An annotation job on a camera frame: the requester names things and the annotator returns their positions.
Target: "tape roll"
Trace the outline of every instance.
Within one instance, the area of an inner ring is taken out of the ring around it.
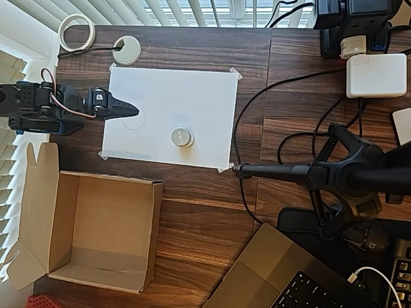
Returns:
[[[76,19],[83,19],[86,21],[86,23],[89,25],[89,38],[85,41],[84,45],[78,47],[78,48],[70,48],[66,41],[64,40],[64,31],[66,30],[67,26],[69,25],[70,22],[76,20]],[[69,53],[73,51],[78,51],[78,50],[83,50],[90,48],[92,43],[94,42],[94,39],[96,38],[96,28],[94,27],[94,23],[88,18],[87,16],[83,14],[72,14],[67,16],[60,26],[58,27],[58,41],[60,42],[60,45]]]

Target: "power adapter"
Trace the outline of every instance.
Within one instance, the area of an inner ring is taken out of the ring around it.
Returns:
[[[407,56],[355,55],[347,61],[347,97],[396,98],[407,93]]]

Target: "tin lid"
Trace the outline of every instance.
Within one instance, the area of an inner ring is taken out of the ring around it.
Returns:
[[[171,139],[176,146],[187,146],[190,144],[193,136],[186,128],[176,128],[171,134]]]

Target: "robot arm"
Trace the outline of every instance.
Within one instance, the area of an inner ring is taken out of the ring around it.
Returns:
[[[70,85],[18,82],[0,85],[0,116],[9,118],[9,127],[18,132],[68,135],[83,128],[85,118],[105,121],[132,117],[139,110],[113,98],[101,88],[89,89],[87,99]]]

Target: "computer mouse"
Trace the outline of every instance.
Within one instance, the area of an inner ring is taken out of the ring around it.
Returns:
[[[348,228],[340,237],[365,252],[383,252],[390,244],[387,231],[376,220],[364,221]]]

